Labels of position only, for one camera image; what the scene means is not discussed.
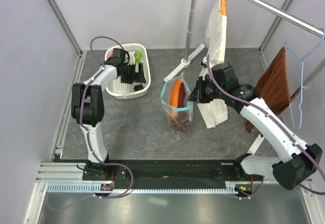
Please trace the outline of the orange papaya slice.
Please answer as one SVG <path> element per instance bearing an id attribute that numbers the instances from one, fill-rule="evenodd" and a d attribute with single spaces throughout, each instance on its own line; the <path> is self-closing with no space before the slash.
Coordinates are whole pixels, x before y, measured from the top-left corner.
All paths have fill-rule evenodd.
<path id="1" fill-rule="evenodd" d="M 172 96 L 170 99 L 170 106 L 175 108 L 183 108 L 184 107 L 184 100 L 186 97 L 186 90 L 184 83 L 181 79 L 176 79 L 175 85 L 173 88 Z"/>

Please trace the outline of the dark brown round fruit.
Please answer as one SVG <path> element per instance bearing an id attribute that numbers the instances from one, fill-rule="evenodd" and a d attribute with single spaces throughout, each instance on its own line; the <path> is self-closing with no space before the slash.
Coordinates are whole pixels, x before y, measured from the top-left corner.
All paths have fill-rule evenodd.
<path id="1" fill-rule="evenodd" d="M 142 89 L 144 89 L 143 84 L 138 84 L 134 86 L 134 92 L 140 91 Z"/>

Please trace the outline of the clear zip top bag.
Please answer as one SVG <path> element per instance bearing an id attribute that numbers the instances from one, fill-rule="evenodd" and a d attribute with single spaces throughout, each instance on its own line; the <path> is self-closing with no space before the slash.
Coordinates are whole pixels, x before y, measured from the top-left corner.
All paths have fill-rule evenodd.
<path id="1" fill-rule="evenodd" d="M 183 74 L 165 82 L 160 93 L 161 106 L 173 136 L 185 138 L 193 122 L 193 102 L 188 101 L 190 89 Z"/>

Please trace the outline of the red grape bunch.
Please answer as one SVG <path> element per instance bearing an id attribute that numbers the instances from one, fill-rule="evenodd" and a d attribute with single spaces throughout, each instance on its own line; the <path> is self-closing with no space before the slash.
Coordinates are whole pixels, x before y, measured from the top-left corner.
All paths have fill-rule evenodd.
<path id="1" fill-rule="evenodd" d="M 191 126 L 191 120 L 186 115 L 178 115 L 170 120 L 170 127 L 176 132 L 186 133 Z"/>

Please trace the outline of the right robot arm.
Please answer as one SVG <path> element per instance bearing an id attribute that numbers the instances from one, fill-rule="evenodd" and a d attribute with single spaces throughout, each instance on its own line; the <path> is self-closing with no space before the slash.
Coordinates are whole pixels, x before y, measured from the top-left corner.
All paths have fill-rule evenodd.
<path id="1" fill-rule="evenodd" d="M 309 145 L 295 135 L 269 108 L 250 84 L 240 84 L 233 67 L 221 63 L 207 66 L 207 74 L 199 76 L 188 101 L 207 104 L 220 99 L 251 122 L 272 145 L 277 157 L 261 157 L 247 153 L 233 166 L 233 176 L 244 180 L 249 175 L 275 179 L 282 187 L 292 190 L 303 181 L 324 171 L 319 166 L 322 149 Z"/>

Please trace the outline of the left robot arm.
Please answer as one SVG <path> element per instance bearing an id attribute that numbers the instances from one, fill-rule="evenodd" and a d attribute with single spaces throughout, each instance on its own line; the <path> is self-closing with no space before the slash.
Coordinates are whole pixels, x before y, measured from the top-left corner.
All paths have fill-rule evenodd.
<path id="1" fill-rule="evenodd" d="M 104 146 L 101 123 L 105 115 L 103 92 L 115 82 L 133 87 L 130 93 L 114 93 L 116 98 L 132 99 L 147 92 L 151 78 L 143 46 L 130 44 L 126 48 L 110 48 L 93 76 L 83 83 L 73 84 L 71 116 L 80 126 L 88 150 L 83 180 L 106 181 L 114 172 Z"/>

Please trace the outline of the white perforated plastic basket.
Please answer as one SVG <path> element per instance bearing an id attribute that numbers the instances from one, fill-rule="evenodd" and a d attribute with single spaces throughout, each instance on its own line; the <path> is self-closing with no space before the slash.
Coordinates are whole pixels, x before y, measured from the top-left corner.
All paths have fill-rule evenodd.
<path id="1" fill-rule="evenodd" d="M 120 76 L 118 76 L 113 82 L 111 82 L 106 87 L 106 92 L 117 99 L 134 99 L 145 95 L 151 85 L 151 74 L 150 74 L 150 67 L 149 67 L 149 60 L 147 55 L 146 48 L 138 43 L 129 43 L 129 44 L 122 44 L 123 48 L 130 52 L 130 51 L 138 51 L 141 53 L 141 61 L 138 63 L 143 64 L 144 68 L 144 76 L 146 79 L 146 83 L 122 83 L 120 81 Z M 138 84 L 143 84 L 144 89 L 134 92 L 134 86 Z"/>

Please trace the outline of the brown towel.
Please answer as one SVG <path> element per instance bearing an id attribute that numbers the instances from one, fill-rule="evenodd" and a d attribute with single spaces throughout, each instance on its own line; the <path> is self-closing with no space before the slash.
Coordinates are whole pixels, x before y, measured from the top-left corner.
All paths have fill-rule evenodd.
<path id="1" fill-rule="evenodd" d="M 282 47 L 258 80 L 255 89 L 275 115 L 280 115 L 291 103 L 286 72 L 286 49 Z"/>

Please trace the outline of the orange clothes hanger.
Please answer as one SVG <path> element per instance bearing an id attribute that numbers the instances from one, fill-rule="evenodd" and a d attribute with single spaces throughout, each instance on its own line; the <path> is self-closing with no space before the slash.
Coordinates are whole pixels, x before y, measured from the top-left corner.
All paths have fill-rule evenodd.
<path id="1" fill-rule="evenodd" d="M 221 0 L 221 5 L 219 8 L 219 12 L 221 15 L 226 16 L 226 4 L 228 0 Z"/>

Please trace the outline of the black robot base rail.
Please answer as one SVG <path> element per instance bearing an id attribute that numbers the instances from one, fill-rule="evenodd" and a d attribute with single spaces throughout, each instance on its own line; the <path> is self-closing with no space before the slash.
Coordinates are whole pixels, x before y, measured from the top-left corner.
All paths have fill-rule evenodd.
<path id="1" fill-rule="evenodd" d="M 86 162 L 83 180 L 113 181 L 117 188 L 222 188 L 226 182 L 258 182 L 235 159 L 112 160 L 110 166 Z"/>

